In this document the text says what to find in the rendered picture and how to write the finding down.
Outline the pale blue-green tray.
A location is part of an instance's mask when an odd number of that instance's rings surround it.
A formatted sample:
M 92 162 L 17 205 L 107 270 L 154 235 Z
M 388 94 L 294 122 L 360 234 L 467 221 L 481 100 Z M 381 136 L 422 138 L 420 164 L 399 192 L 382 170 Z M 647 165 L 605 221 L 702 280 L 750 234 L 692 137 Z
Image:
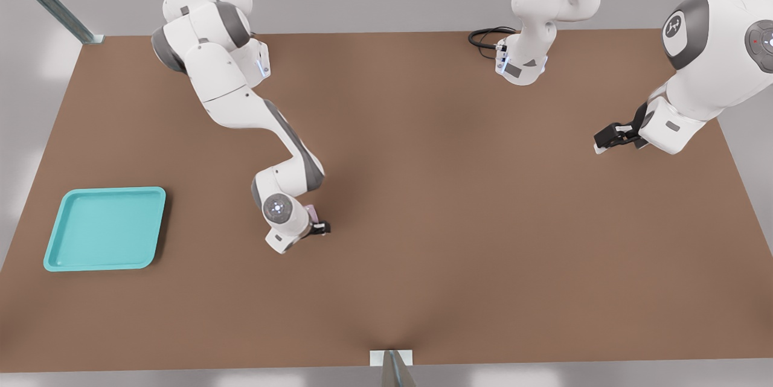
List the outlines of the pale blue-green tray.
M 156 255 L 162 187 L 75 189 L 63 195 L 42 264 L 49 272 L 143 269 Z

